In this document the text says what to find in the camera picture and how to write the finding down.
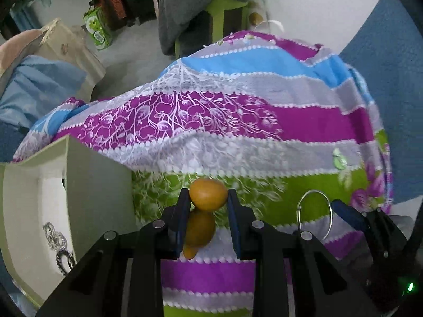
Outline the blue quilted right cushion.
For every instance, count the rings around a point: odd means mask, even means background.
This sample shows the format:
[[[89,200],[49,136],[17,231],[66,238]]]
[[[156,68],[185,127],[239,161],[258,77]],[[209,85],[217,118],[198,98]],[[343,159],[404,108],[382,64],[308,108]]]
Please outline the blue quilted right cushion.
[[[379,0],[341,58],[365,78],[394,171],[394,201],[422,194],[422,35],[400,0]]]

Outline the light blue bedsheet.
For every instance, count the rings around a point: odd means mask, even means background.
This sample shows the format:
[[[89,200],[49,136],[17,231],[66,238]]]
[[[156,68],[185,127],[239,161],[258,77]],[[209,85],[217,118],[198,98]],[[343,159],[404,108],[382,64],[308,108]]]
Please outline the light blue bedsheet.
[[[87,73],[71,63],[29,55],[13,70],[1,96],[1,121],[30,128],[75,97]]]

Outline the colourful striped floral cloth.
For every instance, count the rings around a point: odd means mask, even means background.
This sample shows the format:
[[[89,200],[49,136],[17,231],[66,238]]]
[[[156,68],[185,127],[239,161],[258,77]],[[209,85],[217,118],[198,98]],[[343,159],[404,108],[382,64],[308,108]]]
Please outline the colourful striped floral cloth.
[[[378,315],[340,264],[363,234],[331,203],[386,213],[390,146],[365,79],[326,46],[239,31],[113,99],[69,98],[13,160],[65,136],[131,170],[141,228],[101,235],[39,316]],[[194,259],[162,258],[161,215],[199,178],[253,210],[256,260],[237,258],[227,203]]]

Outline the green shopping bag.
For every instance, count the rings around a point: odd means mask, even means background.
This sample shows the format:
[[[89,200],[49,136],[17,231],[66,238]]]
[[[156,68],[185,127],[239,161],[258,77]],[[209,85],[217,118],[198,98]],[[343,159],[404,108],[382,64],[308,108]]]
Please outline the green shopping bag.
[[[103,10],[100,7],[91,6],[83,16],[85,28],[93,38],[97,50],[103,50],[111,46],[112,34],[105,21]]]

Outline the orange gourd-shaped pendant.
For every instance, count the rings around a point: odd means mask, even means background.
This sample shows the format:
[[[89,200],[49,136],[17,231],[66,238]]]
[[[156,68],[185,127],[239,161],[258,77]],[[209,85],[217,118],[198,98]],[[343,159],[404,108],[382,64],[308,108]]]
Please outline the orange gourd-shaped pendant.
[[[199,178],[190,185],[188,193],[194,209],[188,215],[183,256],[191,260],[214,237],[214,213],[226,204],[229,191],[218,180]]]

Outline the green white cardboard box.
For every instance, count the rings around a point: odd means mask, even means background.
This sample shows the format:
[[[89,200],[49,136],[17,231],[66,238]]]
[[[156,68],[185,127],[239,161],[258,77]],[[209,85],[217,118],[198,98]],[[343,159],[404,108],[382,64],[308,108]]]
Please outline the green white cardboard box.
[[[1,254],[13,282],[40,307],[64,278],[51,236],[80,260],[108,230],[136,230],[132,172],[65,136],[1,164]]]

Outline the pink cream pillow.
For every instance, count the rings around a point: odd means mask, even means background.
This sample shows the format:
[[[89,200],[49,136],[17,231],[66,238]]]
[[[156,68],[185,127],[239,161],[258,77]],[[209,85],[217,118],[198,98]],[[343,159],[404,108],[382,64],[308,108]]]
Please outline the pink cream pillow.
[[[41,29],[30,29],[13,36],[1,45],[1,78],[6,79],[20,61],[34,54],[44,37]]]

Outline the green plastic stool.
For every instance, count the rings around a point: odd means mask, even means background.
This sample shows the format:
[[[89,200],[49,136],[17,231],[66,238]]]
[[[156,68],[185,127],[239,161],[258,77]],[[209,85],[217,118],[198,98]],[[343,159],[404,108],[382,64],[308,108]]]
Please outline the green plastic stool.
[[[175,58],[193,54],[232,32],[247,29],[247,13],[247,2],[213,0],[176,39]]]

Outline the beige paper bag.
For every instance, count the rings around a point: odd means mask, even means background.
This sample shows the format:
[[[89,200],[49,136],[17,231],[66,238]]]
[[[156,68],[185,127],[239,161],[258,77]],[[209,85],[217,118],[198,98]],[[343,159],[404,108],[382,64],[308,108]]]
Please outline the beige paper bag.
[[[50,60],[71,63],[87,75],[75,97],[89,102],[93,90],[105,76],[106,69],[85,43],[86,31],[81,26],[68,27],[60,18],[41,28],[43,39],[35,54]]]

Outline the black patterned bangle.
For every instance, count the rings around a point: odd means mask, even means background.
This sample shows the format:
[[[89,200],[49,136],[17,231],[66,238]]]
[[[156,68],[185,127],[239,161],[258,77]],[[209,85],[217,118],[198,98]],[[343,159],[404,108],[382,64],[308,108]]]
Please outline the black patterned bangle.
[[[56,264],[63,276],[67,276],[74,268],[76,262],[73,255],[66,249],[60,250],[56,254]]]

